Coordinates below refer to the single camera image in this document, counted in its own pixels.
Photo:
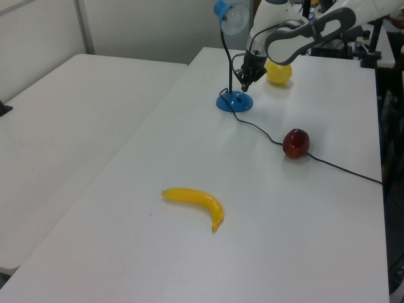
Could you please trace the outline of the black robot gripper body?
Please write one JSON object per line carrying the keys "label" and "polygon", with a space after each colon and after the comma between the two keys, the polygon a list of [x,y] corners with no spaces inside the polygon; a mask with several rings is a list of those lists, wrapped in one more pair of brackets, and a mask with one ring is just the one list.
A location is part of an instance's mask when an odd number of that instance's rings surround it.
{"label": "black robot gripper body", "polygon": [[244,57],[242,66],[234,69],[236,78],[241,84],[243,80],[248,81],[250,76],[254,76],[255,82],[257,82],[266,73],[266,57],[256,56],[254,53],[248,51],[242,55]]}

